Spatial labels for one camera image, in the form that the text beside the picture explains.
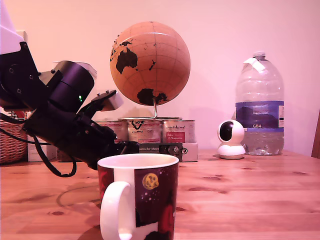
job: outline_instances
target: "wooden table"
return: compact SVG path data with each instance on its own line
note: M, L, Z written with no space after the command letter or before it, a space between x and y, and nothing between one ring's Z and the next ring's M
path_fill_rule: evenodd
M320 239L320 159L214 154L179 164L175 240ZM1 240L101 240L98 173L77 165L71 178L43 163L3 166Z

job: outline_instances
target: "white mug handle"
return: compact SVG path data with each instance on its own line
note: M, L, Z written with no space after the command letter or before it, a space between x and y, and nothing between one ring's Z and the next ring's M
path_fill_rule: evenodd
M100 210L100 230L105 240L130 240L132 233L119 231L119 203L128 198L130 184L126 181L111 183L104 192Z

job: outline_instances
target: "coffee mug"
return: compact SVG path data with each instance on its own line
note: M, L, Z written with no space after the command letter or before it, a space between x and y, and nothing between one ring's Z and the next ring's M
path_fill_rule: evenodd
M158 153L98 161L100 229L104 240L173 240L178 162Z

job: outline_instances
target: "globe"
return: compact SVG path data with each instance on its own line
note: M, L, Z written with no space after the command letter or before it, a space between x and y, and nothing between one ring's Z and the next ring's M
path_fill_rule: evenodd
M167 103L187 84L190 54L171 27L154 22L132 25L114 41L110 70L128 99L147 106Z

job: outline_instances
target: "white wall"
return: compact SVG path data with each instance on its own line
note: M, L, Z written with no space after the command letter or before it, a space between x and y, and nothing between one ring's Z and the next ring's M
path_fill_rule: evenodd
M155 21L175 29L188 46L186 87L159 115L195 119L200 148L216 148L217 127L235 111L242 62L264 50L285 86L285 149L310 156L320 109L319 0L6 0L17 30L26 31L39 71L60 60L88 62L98 71L89 99L116 89L109 57L117 35ZM124 98L94 119L148 114Z

